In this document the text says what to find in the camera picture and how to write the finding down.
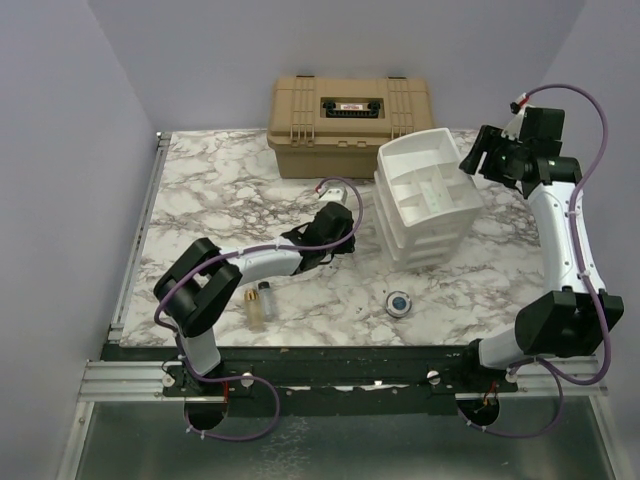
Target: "white wall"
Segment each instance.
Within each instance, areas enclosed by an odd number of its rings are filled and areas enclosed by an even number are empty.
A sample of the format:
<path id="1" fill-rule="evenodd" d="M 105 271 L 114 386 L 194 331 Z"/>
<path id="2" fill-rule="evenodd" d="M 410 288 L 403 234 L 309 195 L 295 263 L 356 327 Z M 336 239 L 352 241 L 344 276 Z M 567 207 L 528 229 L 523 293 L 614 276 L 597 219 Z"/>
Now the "white wall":
<path id="1" fill-rule="evenodd" d="M 592 92 L 608 114 L 611 136 L 585 193 L 589 239 L 607 289 L 622 295 L 625 315 L 613 330 L 611 402 L 640 476 L 640 3 L 588 0 L 544 82 L 571 82 Z M 541 93 L 539 105 L 566 107 L 565 148 L 587 165 L 599 145 L 598 117 L 571 93 Z"/>
<path id="2" fill-rule="evenodd" d="M 266 126 L 280 75 L 425 77 L 439 125 L 509 117 L 584 0 L 89 0 L 162 130 Z"/>
<path id="3" fill-rule="evenodd" d="M 0 66 L 1 476 L 51 479 L 155 135 L 83 0 L 4 1 Z"/>

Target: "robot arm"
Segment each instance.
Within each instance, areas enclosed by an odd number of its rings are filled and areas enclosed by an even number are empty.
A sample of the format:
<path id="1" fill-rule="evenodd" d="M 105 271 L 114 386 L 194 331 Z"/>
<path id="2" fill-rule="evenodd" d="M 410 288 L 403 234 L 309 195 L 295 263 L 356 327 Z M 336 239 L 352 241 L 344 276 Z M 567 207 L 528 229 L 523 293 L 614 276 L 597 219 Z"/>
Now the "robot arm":
<path id="1" fill-rule="evenodd" d="M 282 234 L 278 242 L 280 246 L 328 245 L 343 238 L 352 229 L 351 212 L 338 203 L 330 202 L 316 214 L 313 222 Z M 269 277 L 306 272 L 318 266 L 327 255 L 333 257 L 352 253 L 354 245 L 355 239 L 352 237 L 333 250 L 278 249 L 242 254 L 217 262 L 200 272 L 205 279 L 203 285 L 195 278 L 189 280 L 171 297 L 165 312 L 173 319 L 185 353 L 196 373 L 206 375 L 221 361 L 213 325 L 238 287 Z M 208 238 L 196 240 L 158 281 L 153 289 L 155 297 L 162 300 L 198 265 L 237 250 L 217 247 Z"/>
<path id="2" fill-rule="evenodd" d="M 570 215 L 577 215 L 586 268 L 599 292 L 609 329 L 624 310 L 620 297 L 607 294 L 595 267 L 582 215 L 582 195 L 575 213 L 569 212 L 569 199 L 582 174 L 575 158 L 559 156 L 564 111 L 530 105 L 512 107 L 515 117 L 507 127 L 481 128 L 460 169 L 473 175 L 482 162 L 480 173 L 485 178 L 512 189 L 521 185 L 540 237 L 544 292 L 518 313 L 509 330 L 473 344 L 479 365 L 490 369 L 505 369 L 534 355 L 590 355 L 601 343 L 595 306 L 576 259 Z"/>

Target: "marble countertop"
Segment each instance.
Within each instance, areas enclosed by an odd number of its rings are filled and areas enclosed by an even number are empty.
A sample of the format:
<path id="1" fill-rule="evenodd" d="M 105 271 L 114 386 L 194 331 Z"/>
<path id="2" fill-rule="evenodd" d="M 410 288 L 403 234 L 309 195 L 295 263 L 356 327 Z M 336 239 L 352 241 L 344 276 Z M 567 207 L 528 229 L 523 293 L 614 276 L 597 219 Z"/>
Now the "marble countertop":
<path id="1" fill-rule="evenodd" d="M 476 131 L 452 131 L 462 154 Z M 519 195 L 476 178 L 485 208 L 453 259 L 442 266 L 391 273 L 370 214 L 370 186 L 360 183 L 365 219 L 356 252 L 295 277 L 270 280 L 279 310 L 264 332 L 246 327 L 237 291 L 214 329 L 219 345 L 371 346 L 468 343 L 505 328 L 542 290 L 542 257 L 533 217 Z M 270 241 L 313 218 L 314 180 L 282 180 L 263 130 L 174 133 L 124 311 L 121 345 L 172 346 L 156 326 L 152 290 L 182 252 L 208 236 L 219 246 Z M 347 206 L 356 209 L 350 195 Z M 407 292 L 408 317 L 391 318 L 386 295 Z"/>

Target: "metal bolt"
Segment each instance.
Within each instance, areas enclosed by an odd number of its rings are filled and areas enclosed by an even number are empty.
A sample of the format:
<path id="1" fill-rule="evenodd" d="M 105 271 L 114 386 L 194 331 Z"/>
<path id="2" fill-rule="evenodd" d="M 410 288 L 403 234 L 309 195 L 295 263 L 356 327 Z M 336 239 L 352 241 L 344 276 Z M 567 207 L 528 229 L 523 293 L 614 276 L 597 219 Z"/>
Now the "metal bolt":
<path id="1" fill-rule="evenodd" d="M 162 386 L 164 387 L 167 387 L 167 388 L 173 387 L 175 383 L 176 383 L 176 379 L 169 374 L 162 377 Z"/>
<path id="2" fill-rule="evenodd" d="M 243 377 L 251 377 L 252 373 L 251 372 L 244 372 L 242 374 Z M 247 380 L 240 380 L 240 383 L 242 384 L 242 386 L 244 388 L 249 388 L 251 385 L 253 385 L 253 380 L 251 380 L 250 378 L 248 378 Z"/>
<path id="3" fill-rule="evenodd" d="M 427 373 L 427 380 L 431 385 L 437 385 L 440 383 L 440 373 L 435 370 L 429 370 Z"/>

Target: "toolbox handle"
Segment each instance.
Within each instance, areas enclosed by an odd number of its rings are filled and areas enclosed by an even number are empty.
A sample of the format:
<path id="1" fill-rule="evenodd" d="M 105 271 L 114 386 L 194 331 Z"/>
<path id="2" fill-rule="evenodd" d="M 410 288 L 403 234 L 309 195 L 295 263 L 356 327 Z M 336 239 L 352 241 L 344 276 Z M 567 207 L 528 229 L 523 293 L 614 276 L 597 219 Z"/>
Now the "toolbox handle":
<path id="1" fill-rule="evenodd" d="M 369 102 L 369 110 L 337 110 L 336 102 L 333 101 L 324 102 L 322 107 L 326 110 L 327 118 L 378 118 L 380 115 L 378 101 Z"/>

